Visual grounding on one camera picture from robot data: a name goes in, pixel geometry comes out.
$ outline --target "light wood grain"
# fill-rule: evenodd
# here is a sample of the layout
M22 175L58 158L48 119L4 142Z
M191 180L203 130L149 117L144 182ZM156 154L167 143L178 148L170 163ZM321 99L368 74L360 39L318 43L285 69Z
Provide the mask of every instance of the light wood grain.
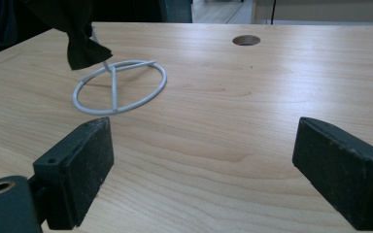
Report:
M300 117L373 145L373 26L95 26L109 62L155 59L168 84L111 116L116 165L74 232L355 232L291 156ZM246 34L261 43L232 44ZM52 30L0 52L0 178L32 176L35 159L96 118L71 95L98 67L72 72L66 46ZM149 69L119 75L122 103L158 79ZM81 99L108 106L108 77Z

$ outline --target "white cable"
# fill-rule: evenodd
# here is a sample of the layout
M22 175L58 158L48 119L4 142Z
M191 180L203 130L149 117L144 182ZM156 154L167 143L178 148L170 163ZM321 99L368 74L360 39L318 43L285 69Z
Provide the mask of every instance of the white cable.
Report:
M86 114L90 115L112 115L112 114L118 114L122 112L126 112L135 108L138 108L141 105L144 105L148 101L152 100L159 92L163 89L163 87L166 85L166 72L165 70L157 64L155 61L145 61L145 60L127 60L127 61L122 61L118 63L114 63L112 65L106 65L107 63L104 63L104 67L96 70L92 74L89 74L87 76L84 76L80 79L80 82L78 83L77 87L75 88L75 91L72 95L72 100L74 102L75 107L80 110L81 112L84 112ZM124 71L124 70L129 70L129 69L135 69L143 66L150 66L155 69L157 69L161 75L162 75L162 80L160 85L156 90L153 91L153 93L149 94L145 98L123 106L119 107L118 106L118 94L117 94L117 72L119 71ZM96 76L104 73L104 72L110 72L112 73L112 95L113 95L113 106L111 109L107 110L95 110L95 109L89 109L84 107L78 100L78 95L81 91L81 89L84 87L84 85L91 79L95 78Z

